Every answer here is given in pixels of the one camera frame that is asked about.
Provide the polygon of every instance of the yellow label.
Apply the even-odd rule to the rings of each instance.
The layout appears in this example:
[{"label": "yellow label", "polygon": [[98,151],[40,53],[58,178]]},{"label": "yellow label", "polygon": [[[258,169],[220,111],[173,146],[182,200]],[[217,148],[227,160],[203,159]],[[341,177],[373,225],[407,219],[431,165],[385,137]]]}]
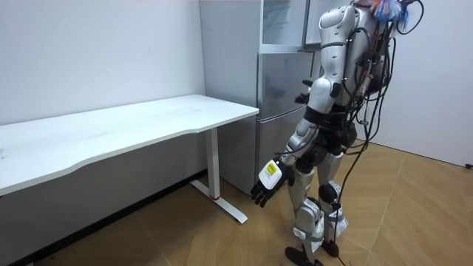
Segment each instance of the yellow label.
[{"label": "yellow label", "polygon": [[266,168],[266,170],[268,170],[269,175],[276,173],[276,167],[274,167],[272,163]]}]

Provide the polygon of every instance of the desk top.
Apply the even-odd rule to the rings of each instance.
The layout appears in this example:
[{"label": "desk top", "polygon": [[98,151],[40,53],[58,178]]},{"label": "desk top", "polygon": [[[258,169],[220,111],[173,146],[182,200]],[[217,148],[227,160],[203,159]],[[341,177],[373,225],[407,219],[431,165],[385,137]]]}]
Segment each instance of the desk top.
[{"label": "desk top", "polygon": [[0,196],[183,134],[256,115],[202,95],[0,126]]}]

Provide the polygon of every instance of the refrigerator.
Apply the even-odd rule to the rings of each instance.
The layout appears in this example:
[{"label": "refrigerator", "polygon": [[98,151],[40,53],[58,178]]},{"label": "refrigerator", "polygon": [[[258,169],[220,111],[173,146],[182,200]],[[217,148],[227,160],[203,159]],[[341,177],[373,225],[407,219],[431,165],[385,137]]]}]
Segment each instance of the refrigerator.
[{"label": "refrigerator", "polygon": [[343,2],[200,2],[207,96],[259,108],[217,132],[220,176],[246,194],[304,116],[294,103],[302,81],[318,77],[318,25],[308,21]]}]

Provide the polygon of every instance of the wooden floor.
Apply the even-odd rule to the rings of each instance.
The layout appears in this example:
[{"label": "wooden floor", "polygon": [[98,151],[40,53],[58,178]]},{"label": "wooden floor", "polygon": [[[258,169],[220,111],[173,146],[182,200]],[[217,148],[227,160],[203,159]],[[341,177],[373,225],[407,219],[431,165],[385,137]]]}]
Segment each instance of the wooden floor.
[{"label": "wooden floor", "polygon": [[[336,180],[353,159],[344,158]],[[263,209],[223,181],[222,196],[248,216],[244,225],[188,185],[37,265],[292,265],[284,249],[298,244],[286,188]],[[338,245],[347,265],[473,265],[473,171],[371,145],[343,203],[350,225]]]}]

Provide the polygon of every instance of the humanoid robot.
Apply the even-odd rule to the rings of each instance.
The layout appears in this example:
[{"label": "humanoid robot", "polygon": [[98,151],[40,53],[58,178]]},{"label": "humanoid robot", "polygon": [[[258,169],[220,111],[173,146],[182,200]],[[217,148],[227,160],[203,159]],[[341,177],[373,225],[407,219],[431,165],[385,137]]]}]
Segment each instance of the humanoid robot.
[{"label": "humanoid robot", "polygon": [[[320,19],[323,75],[314,82],[304,81],[310,91],[296,99],[307,104],[304,117],[285,152],[266,164],[251,190],[255,203],[264,207],[288,182],[295,214],[293,233],[300,238],[303,251],[289,247],[285,253],[296,265],[322,265],[314,255],[321,246],[338,257],[336,237],[348,223],[340,203],[343,188],[333,179],[357,137],[354,120],[359,120],[361,107],[374,100],[376,106],[380,100],[382,104],[394,61],[389,56],[389,42],[395,31],[405,34],[400,28],[406,23],[406,8],[415,1],[357,1],[328,10]],[[367,121],[365,112],[360,120],[367,138],[363,151],[370,140],[371,127],[368,130],[367,125],[373,124],[373,119]],[[319,200],[307,196],[315,167]]]}]

